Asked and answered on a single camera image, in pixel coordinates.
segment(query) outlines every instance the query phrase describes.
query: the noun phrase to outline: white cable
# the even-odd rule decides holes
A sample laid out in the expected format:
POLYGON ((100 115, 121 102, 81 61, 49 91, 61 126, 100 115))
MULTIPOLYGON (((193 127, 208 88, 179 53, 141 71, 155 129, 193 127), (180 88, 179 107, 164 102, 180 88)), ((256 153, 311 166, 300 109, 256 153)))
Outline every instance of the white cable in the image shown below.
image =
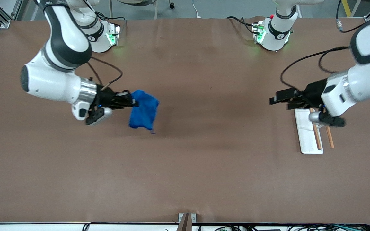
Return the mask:
POLYGON ((195 12, 197 13, 197 18, 199 19, 197 8, 194 5, 194 0, 192 0, 192 6, 194 6, 195 12))

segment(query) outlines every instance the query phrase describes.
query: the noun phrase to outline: brown table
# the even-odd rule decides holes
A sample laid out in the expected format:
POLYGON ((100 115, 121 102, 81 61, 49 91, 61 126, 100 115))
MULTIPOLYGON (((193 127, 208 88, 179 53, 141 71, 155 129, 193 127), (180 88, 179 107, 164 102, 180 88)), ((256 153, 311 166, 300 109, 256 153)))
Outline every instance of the brown table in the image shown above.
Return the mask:
MULTIPOLYGON (((86 127, 69 104, 27 95, 19 73, 49 26, 11 22, 0 32, 0 221, 170 222, 196 212, 200 222, 370 223, 370 101, 332 129, 335 149, 322 131, 323 155, 301 154, 294 112, 268 105, 289 63, 351 37, 335 19, 300 19, 294 29, 275 53, 226 19, 128 22, 122 46, 94 56, 124 71, 114 90, 160 100, 151 135, 128 127, 130 109, 86 127)), ((117 75, 92 64, 104 81, 117 75)), ((353 61, 339 51, 324 65, 353 61)), ((86 65, 77 73, 93 76, 86 65)), ((300 88, 326 77, 317 57, 286 73, 300 88)))

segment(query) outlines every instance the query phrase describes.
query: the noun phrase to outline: wooden handle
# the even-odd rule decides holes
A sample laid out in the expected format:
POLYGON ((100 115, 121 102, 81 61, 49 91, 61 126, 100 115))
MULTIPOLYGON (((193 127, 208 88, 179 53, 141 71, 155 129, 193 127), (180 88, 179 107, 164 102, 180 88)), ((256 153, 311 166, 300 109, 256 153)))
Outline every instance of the wooden handle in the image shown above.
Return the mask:
POLYGON ((325 127, 326 127, 326 134, 328 134, 329 145, 331 148, 335 148, 335 146, 333 145, 333 139, 332 139, 332 133, 330 132, 330 127, 329 126, 325 126, 325 127))
MULTIPOLYGON (((313 108, 310 108, 309 111, 310 111, 310 113, 314 112, 313 108)), ((319 139, 318 128, 316 127, 316 124, 312 124, 312 127, 314 129, 314 135, 315 135, 315 139, 316 139, 316 146, 320 150, 320 149, 322 149, 322 145, 321 145, 321 142, 320 142, 320 139, 319 139)))

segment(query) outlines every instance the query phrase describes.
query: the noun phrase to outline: yellow tape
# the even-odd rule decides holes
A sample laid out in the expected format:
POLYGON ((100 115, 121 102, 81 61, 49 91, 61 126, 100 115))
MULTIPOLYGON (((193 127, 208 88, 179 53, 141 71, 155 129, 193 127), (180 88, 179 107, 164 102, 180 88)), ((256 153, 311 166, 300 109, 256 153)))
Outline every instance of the yellow tape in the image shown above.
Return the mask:
POLYGON ((349 8, 349 4, 347 0, 342 0, 343 8, 345 9, 346 17, 351 17, 351 9, 349 8))

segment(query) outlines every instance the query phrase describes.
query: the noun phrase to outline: gray floor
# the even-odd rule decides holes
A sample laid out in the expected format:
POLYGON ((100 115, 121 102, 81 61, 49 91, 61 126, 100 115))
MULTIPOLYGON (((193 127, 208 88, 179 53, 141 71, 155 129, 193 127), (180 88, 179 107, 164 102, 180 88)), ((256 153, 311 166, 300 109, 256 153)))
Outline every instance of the gray floor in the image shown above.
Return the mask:
MULTIPOLYGON (((173 0, 175 8, 170 9, 168 0, 158 0, 158 18, 193 18, 196 16, 192 0, 173 0)), ((356 0, 348 0, 350 8, 353 9, 356 0)), ((272 0, 194 0, 199 16, 203 19, 226 18, 228 16, 251 18, 254 16, 269 16, 275 13, 275 4, 272 0)), ((112 0, 113 16, 123 16, 127 20, 154 19, 154 6, 129 6, 112 0)), ((322 4, 314 6, 301 6, 304 18, 334 18, 338 0, 325 0, 322 4)), ((109 16, 109 0, 101 0, 96 11, 109 16)), ((370 11, 370 4, 361 2, 355 16, 361 17, 370 11)), ((21 20, 45 20, 40 9, 33 0, 24 0, 20 11, 21 20)), ((343 6, 339 9, 339 17, 346 17, 343 6)))

